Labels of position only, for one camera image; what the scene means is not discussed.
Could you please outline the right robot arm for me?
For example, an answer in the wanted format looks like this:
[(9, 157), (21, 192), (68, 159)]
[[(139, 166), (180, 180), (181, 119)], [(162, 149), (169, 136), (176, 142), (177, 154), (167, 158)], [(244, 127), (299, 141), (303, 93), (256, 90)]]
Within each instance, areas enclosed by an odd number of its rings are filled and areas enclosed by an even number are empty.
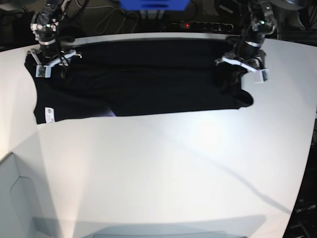
[(62, 43), (75, 41), (74, 34), (67, 30), (73, 23), (73, 18), (67, 16), (70, 0), (47, 0), (44, 7), (33, 16), (30, 29), (39, 43), (38, 49), (31, 49), (35, 62), (45, 66), (53, 60), (66, 68), (69, 60), (66, 58), (68, 51), (61, 46)]

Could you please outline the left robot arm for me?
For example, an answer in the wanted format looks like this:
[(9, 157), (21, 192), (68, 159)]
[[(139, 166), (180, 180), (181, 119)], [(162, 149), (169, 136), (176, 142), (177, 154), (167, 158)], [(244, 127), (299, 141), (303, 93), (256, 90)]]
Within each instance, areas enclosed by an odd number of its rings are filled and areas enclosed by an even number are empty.
[(216, 65), (237, 65), (251, 72), (265, 70), (265, 53), (262, 45), (267, 35), (278, 29), (277, 10), (300, 10), (313, 4), (312, 0), (249, 0), (243, 4), (248, 11), (243, 18), (240, 37), (228, 36), (226, 41), (233, 45), (230, 52), (216, 59)]

